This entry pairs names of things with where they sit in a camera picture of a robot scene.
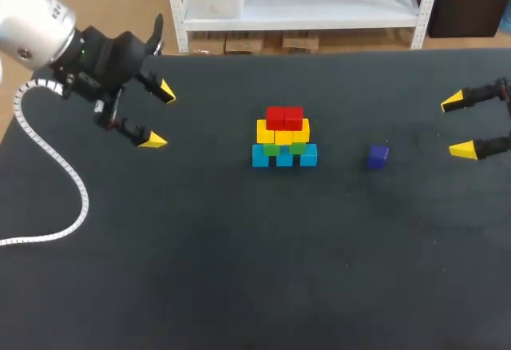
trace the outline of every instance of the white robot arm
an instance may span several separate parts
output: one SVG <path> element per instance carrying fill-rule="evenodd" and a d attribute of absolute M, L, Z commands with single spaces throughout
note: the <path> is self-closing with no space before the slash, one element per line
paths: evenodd
<path fill-rule="evenodd" d="M 0 0 L 0 51 L 32 71 L 49 67 L 63 98 L 76 93 L 94 102 L 101 128 L 118 131 L 136 146 L 166 145 L 152 130 L 118 117 L 121 94 L 131 80 L 165 103 L 175 100 L 162 78 L 142 71 L 145 59 L 162 50 L 161 14 L 147 42 L 131 32 L 107 38 L 93 26 L 81 31 L 75 24 L 74 12 L 59 0 Z"/>
<path fill-rule="evenodd" d="M 58 0 L 0 0 L 0 50 L 30 70 L 47 66 L 73 40 L 76 16 Z"/>

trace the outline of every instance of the cyan block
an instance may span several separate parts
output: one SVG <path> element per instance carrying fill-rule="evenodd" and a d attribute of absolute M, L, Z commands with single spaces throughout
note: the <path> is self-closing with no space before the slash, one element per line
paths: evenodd
<path fill-rule="evenodd" d="M 270 157 L 264 155 L 262 145 L 252 145 L 252 168 L 267 168 L 270 165 Z"/>
<path fill-rule="evenodd" d="M 278 167 L 292 167 L 293 166 L 293 156 L 292 154 L 282 154 L 282 150 L 280 151 L 280 155 L 277 156 L 277 166 Z"/>
<path fill-rule="evenodd" d="M 305 153 L 300 156 L 300 166 L 312 167 L 318 164 L 318 146 L 307 144 Z"/>
<path fill-rule="evenodd" d="M 387 146 L 371 146 L 369 157 L 367 158 L 367 167 L 369 169 L 383 169 L 388 157 L 389 148 Z"/>

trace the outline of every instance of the green block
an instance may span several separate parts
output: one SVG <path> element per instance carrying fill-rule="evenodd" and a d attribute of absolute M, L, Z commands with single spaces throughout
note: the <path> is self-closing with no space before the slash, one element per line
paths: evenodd
<path fill-rule="evenodd" d="M 291 144 L 289 146 L 289 154 L 305 154 L 307 144 Z"/>
<path fill-rule="evenodd" d="M 277 146 L 275 144 L 264 144 L 263 153 L 265 156 L 279 156 L 280 146 Z"/>

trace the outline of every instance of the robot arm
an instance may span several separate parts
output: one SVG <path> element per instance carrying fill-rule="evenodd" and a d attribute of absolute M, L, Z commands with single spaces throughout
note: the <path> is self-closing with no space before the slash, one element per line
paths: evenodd
<path fill-rule="evenodd" d="M 472 107 L 479 102 L 498 98 L 504 101 L 511 117 L 511 89 L 505 78 L 498 79 L 495 84 L 482 86 L 480 88 L 464 88 L 454 96 L 449 97 L 442 103 L 442 111 L 452 112 L 454 110 Z M 508 136 L 492 139 L 477 139 L 449 147 L 450 153 L 456 157 L 472 160 L 483 160 L 494 154 L 504 153 L 511 150 L 511 134 Z"/>
<path fill-rule="evenodd" d="M 0 0 L 0 51 L 32 71 L 48 66 L 64 87 L 63 98 L 76 93 L 95 103 L 100 127 L 117 130 L 137 146 L 165 145 L 153 131 L 117 115 L 125 84 L 131 80 L 165 103 L 176 99 L 162 78 L 142 70 L 148 56 L 161 54 L 161 14 L 147 42 L 131 32 L 107 38 L 92 26 L 80 31 L 75 24 L 74 12 L 58 0 Z"/>

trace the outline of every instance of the yellow block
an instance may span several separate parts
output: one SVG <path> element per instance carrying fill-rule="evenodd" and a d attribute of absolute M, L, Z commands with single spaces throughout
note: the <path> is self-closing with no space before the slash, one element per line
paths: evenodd
<path fill-rule="evenodd" d="M 167 141 L 161 138 L 159 135 L 154 133 L 153 131 L 149 135 L 149 139 L 138 145 L 139 148 L 160 148 L 161 146 L 167 145 Z"/>
<path fill-rule="evenodd" d="M 273 144 L 275 140 L 275 132 L 266 129 L 266 120 L 257 120 L 257 143 Z"/>
<path fill-rule="evenodd" d="M 449 151 L 452 156 L 477 160 L 476 147 L 473 144 L 473 141 L 452 145 L 449 147 Z"/>
<path fill-rule="evenodd" d="M 304 118 L 302 121 L 302 130 L 293 133 L 293 144 L 306 144 L 311 138 L 311 127 L 309 126 L 309 119 Z"/>
<path fill-rule="evenodd" d="M 275 131 L 275 145 L 290 145 L 293 143 L 293 132 L 289 130 Z"/>
<path fill-rule="evenodd" d="M 452 102 L 458 102 L 458 101 L 463 101 L 463 90 L 460 90 L 459 92 L 457 92 L 454 96 L 451 96 L 449 98 L 447 98 L 443 103 L 442 103 L 442 112 L 445 112 L 446 110 L 444 109 L 444 105 L 447 105 L 447 104 L 450 104 Z"/>

